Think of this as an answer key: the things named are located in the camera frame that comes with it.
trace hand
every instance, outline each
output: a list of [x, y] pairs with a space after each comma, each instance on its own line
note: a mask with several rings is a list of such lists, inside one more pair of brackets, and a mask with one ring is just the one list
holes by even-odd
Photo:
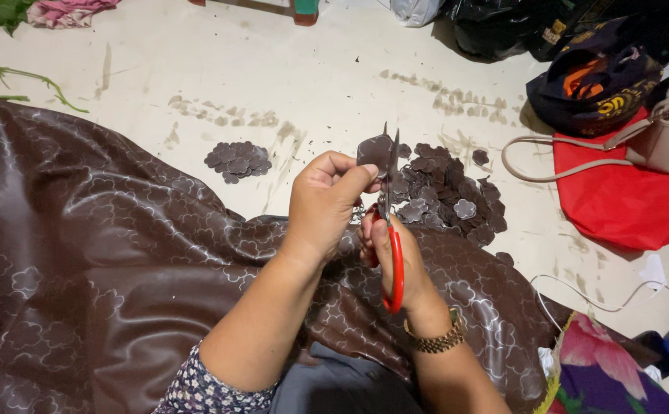
[[[376, 259], [383, 271], [383, 287], [388, 296], [394, 287], [394, 257], [390, 248], [387, 223], [384, 219], [373, 222], [373, 213], [362, 219], [357, 230], [360, 239], [360, 259], [369, 267], [376, 267]], [[401, 238], [403, 253], [403, 308], [409, 312], [435, 299], [437, 291], [426, 274], [421, 252], [414, 235], [391, 214], [390, 222]]]
[[306, 266], [323, 266], [337, 251], [360, 194], [380, 190], [377, 174], [377, 166], [357, 166], [355, 158], [334, 151], [314, 158], [293, 181], [281, 253]]

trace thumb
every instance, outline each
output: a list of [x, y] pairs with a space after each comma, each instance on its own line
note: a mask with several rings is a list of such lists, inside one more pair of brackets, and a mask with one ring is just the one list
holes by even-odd
[[331, 190], [338, 195], [338, 199], [347, 205], [353, 205], [366, 190], [366, 187], [378, 176], [378, 167], [375, 164], [366, 164], [350, 168]]
[[390, 249], [390, 235], [385, 220], [378, 220], [373, 223], [371, 240], [373, 240], [373, 247], [376, 250], [378, 261], [380, 261], [383, 276], [392, 277], [394, 274], [394, 254]]

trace floral print shirt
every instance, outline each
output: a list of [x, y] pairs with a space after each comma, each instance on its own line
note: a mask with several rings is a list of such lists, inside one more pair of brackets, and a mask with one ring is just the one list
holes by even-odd
[[274, 391], [275, 385], [267, 390], [247, 393], [219, 381], [199, 360], [197, 344], [153, 414], [248, 414], [268, 409]]

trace dirty floor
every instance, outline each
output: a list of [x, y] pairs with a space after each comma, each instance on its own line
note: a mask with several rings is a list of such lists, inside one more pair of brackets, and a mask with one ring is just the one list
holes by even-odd
[[[293, 178], [307, 162], [329, 149], [354, 155], [388, 121], [412, 148], [445, 146], [461, 157], [466, 175], [490, 175], [507, 206], [508, 231], [485, 249], [510, 253], [525, 277], [554, 275], [598, 301], [623, 304], [651, 253], [629, 255], [580, 236], [562, 215], [555, 184], [519, 181], [500, 162], [511, 138], [550, 132], [524, 108], [524, 84], [548, 63], [529, 54], [471, 61], [454, 51], [448, 23], [403, 28], [376, 0], [322, 1], [309, 28], [286, 15], [217, 2], [124, 0], [96, 15], [89, 29], [21, 25], [14, 38], [0, 29], [0, 65], [49, 76], [90, 112], [73, 113], [38, 82], [9, 78], [32, 105], [124, 134], [209, 184], [247, 218], [287, 215]], [[220, 141], [267, 147], [273, 167], [224, 184], [203, 163]], [[476, 149], [487, 151], [484, 166], [471, 160]], [[524, 145], [512, 156], [527, 174], [553, 172], [549, 146]], [[669, 278], [669, 245], [658, 253]], [[629, 337], [669, 330], [669, 288], [643, 306], [606, 312], [548, 278], [540, 287]], [[630, 303], [652, 293], [641, 287]], [[669, 391], [669, 379], [662, 385]]]

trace gold wristwatch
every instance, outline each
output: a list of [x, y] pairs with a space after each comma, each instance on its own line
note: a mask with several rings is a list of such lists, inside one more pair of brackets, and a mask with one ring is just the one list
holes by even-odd
[[452, 317], [452, 328], [441, 337], [420, 338], [409, 330], [409, 324], [404, 319], [403, 329], [409, 334], [411, 344], [420, 352], [440, 353], [453, 348], [455, 345], [465, 342], [465, 320], [456, 308], [450, 308], [449, 315]]

